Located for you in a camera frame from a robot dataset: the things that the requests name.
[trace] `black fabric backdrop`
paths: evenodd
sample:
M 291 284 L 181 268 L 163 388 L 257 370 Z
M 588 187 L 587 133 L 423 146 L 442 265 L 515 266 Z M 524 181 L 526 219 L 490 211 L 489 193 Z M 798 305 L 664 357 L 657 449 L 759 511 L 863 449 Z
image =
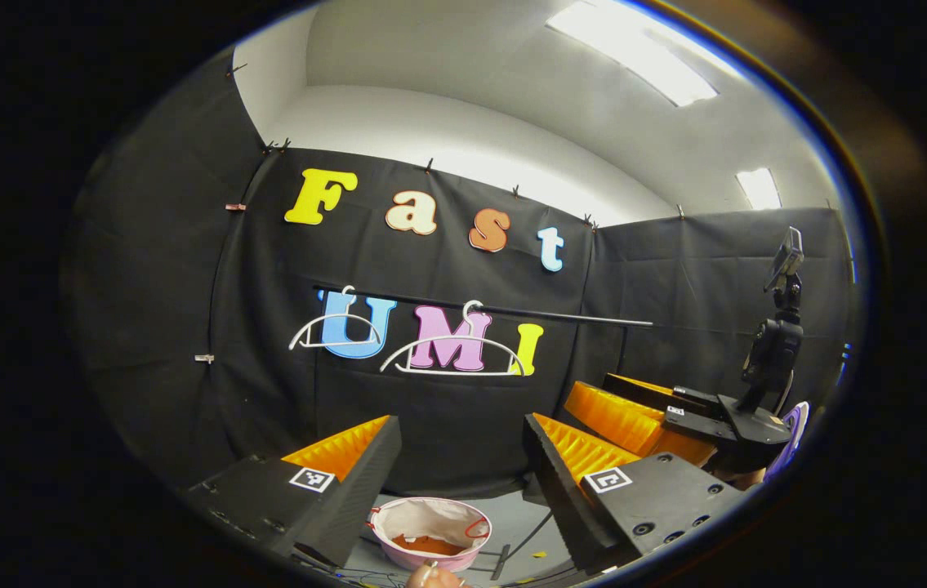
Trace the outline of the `black fabric backdrop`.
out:
M 185 487 L 247 454 L 283 455 L 391 413 L 403 450 L 388 491 L 477 497 L 517 488 L 527 468 L 523 415 L 567 420 L 558 407 L 575 380 L 619 372 L 740 394 L 750 332 L 773 312 L 761 287 L 787 225 L 804 232 L 809 257 L 807 338 L 787 405 L 821 397 L 836 378 L 850 279 L 834 212 L 651 220 L 594 234 L 574 216 L 444 174 L 436 163 L 426 174 L 322 150 L 265 156 L 225 76 L 230 57 L 191 74 L 100 158 L 76 205 L 65 260 L 68 325 L 93 390 L 131 450 L 168 483 Z M 359 185 L 322 211 L 321 224 L 287 223 L 310 167 L 353 172 Z M 387 226 L 391 199 L 403 190 L 435 199 L 433 234 Z M 238 202 L 245 212 L 225 210 Z M 486 207 L 511 219 L 497 253 L 467 241 Z M 548 226 L 565 241 L 560 272 L 539 260 L 536 233 Z M 316 283 L 657 327 L 492 314 L 485 337 L 513 350 L 519 324 L 544 328 L 534 375 L 380 373 L 393 350 L 417 339 L 415 305 L 393 309 L 377 356 L 290 351 L 292 334 L 322 313 Z M 351 312 L 368 318 L 365 298 Z M 447 309 L 447 317 L 455 328 L 461 314 Z M 358 340 L 366 331 L 348 334 Z M 198 363 L 196 354 L 216 361 Z M 501 371 L 507 354 L 486 345 L 483 359 L 487 371 Z
M 302 172 L 354 172 L 358 188 L 318 225 L 287 223 L 303 186 Z M 401 190 L 425 191 L 437 202 L 430 235 L 392 230 L 384 219 Z M 526 413 L 550 413 L 568 369 L 576 327 L 570 323 L 492 314 L 487 339 L 518 349 L 518 325 L 544 328 L 526 377 L 425 376 L 380 366 L 418 334 L 415 305 L 392 309 L 387 342 L 366 359 L 327 350 L 288 350 L 292 334 L 321 315 L 316 283 L 463 304 L 575 314 L 594 241 L 574 216 L 515 198 L 501 189 L 384 159 L 288 149 L 265 161 L 235 217 L 217 279 L 213 309 L 213 382 L 225 392 L 225 421 L 244 448 L 288 451 L 332 433 L 396 414 L 403 449 L 388 479 L 392 492 L 477 495 L 500 491 L 526 466 L 520 435 Z M 494 207 L 510 216 L 504 250 L 488 253 L 467 241 L 475 213 Z M 555 226 L 564 238 L 564 268 L 539 260 L 537 231 Z M 350 312 L 369 318 L 360 296 Z M 462 320 L 447 310 L 452 328 Z M 367 335 L 361 325 L 355 340 Z M 314 330 L 317 340 L 320 328 Z M 508 354 L 485 346 L 486 371 L 504 371 Z M 401 356 L 397 362 L 403 362 Z
M 757 325 L 773 317 L 763 287 L 787 227 L 803 238 L 800 325 L 804 341 L 782 411 L 807 399 L 813 409 L 839 376 L 855 286 L 847 238 L 829 208 L 730 212 L 647 220 L 597 232 L 584 315 L 648 320 L 656 327 L 579 327 L 568 383 L 598 385 L 606 372 L 662 386 L 738 398 Z M 779 394 L 762 402 L 772 408 Z M 577 424 L 567 414 L 564 421 Z
M 231 51 L 213 57 L 127 126 L 90 170 L 69 227 L 61 291 L 86 377 L 127 446 L 169 483 L 238 458 L 209 350 L 213 275 L 261 139 Z

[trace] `red string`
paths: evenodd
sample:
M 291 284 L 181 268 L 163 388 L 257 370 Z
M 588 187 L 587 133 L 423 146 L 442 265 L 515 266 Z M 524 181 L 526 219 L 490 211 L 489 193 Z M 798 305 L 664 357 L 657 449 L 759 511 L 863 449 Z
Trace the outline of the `red string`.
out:
M 477 521 L 474 521 L 470 526 L 468 526 L 468 528 L 466 528 L 466 531 L 463 532 L 463 535 L 468 536 L 468 538 L 470 539 L 481 539 L 483 537 L 488 537 L 488 533 L 485 533 L 485 535 L 478 535 L 478 536 L 470 535 L 470 530 L 474 528 L 475 526 L 477 526 L 478 523 L 483 523 L 483 522 L 486 522 L 485 517 L 479 518 Z

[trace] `blue letter u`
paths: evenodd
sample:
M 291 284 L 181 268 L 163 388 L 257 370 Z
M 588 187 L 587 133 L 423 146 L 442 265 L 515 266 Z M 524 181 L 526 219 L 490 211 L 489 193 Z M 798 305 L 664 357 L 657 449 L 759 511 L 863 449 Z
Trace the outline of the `blue letter u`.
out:
M 340 292 L 318 291 L 318 299 L 325 298 L 325 315 L 335 315 L 347 312 L 347 306 L 350 304 L 354 294 L 342 294 Z M 355 344 L 355 345 L 336 345 L 325 347 L 329 353 L 348 359 L 365 359 L 380 353 L 384 349 L 384 343 L 387 342 L 387 323 L 397 302 L 385 301 L 382 298 L 366 298 L 366 305 L 372 310 L 372 316 L 369 318 L 370 323 L 375 325 L 375 331 L 369 328 L 369 339 L 376 339 L 375 332 L 380 333 L 378 341 L 373 343 Z M 322 343 L 326 345 L 336 343 L 352 343 L 347 338 L 347 317 L 335 316 L 322 321 Z

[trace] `screw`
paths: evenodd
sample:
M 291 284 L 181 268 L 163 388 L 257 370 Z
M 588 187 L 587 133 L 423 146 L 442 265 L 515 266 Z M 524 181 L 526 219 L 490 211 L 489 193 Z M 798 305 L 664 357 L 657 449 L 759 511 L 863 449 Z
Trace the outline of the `screw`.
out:
M 241 527 L 238 526 L 238 525 L 231 525 L 231 526 L 232 526 L 232 528 L 234 528 L 234 530 L 235 530 L 236 532 L 242 533 L 242 535 L 246 536 L 247 538 L 249 538 L 249 539 L 256 539 L 256 536 L 253 535 L 253 532 L 249 531 L 249 529 L 247 529 L 247 528 L 241 528 Z
M 285 525 L 281 524 L 278 521 L 272 519 L 264 519 L 264 522 L 270 526 L 270 528 L 275 529 L 277 532 L 285 532 Z

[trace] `black rod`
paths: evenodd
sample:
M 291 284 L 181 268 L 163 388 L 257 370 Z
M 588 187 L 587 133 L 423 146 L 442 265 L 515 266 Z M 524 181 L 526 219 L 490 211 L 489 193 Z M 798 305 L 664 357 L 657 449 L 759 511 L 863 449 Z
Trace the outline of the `black rod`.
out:
M 322 284 L 315 284 L 314 290 L 329 290 L 332 292 L 340 292 L 343 290 L 343 287 L 335 286 L 322 286 Z M 430 298 L 417 298 L 414 296 L 400 296 L 400 295 L 389 295 L 389 294 L 380 294 L 377 292 L 366 292 L 363 290 L 351 290 L 351 294 L 356 294 L 359 296 L 372 296 L 374 298 L 385 298 L 389 301 L 399 301 L 399 302 L 408 302 L 411 305 L 434 305 L 434 306 L 444 306 L 448 309 L 462 309 L 463 304 L 460 302 L 445 302 L 445 301 L 432 301 Z M 504 309 L 500 306 L 488 306 L 485 304 L 481 305 L 483 311 L 488 311 L 490 313 L 499 313 L 506 315 L 516 315 L 516 316 L 530 316 L 538 318 L 549 318 L 553 320 L 563 320 L 567 323 L 608 323 L 608 324 L 626 324 L 631 325 L 631 327 L 654 327 L 654 324 L 649 323 L 645 320 L 623 320 L 621 318 L 601 318 L 597 316 L 579 316 L 579 315 L 563 315 L 557 313 L 542 313 L 539 311 L 525 311 L 519 309 Z
M 500 559 L 496 562 L 496 569 L 492 571 L 492 581 L 499 580 L 500 574 L 503 573 L 503 564 L 507 563 L 507 551 L 510 550 L 510 544 L 507 543 L 503 546 L 503 551 L 500 553 Z

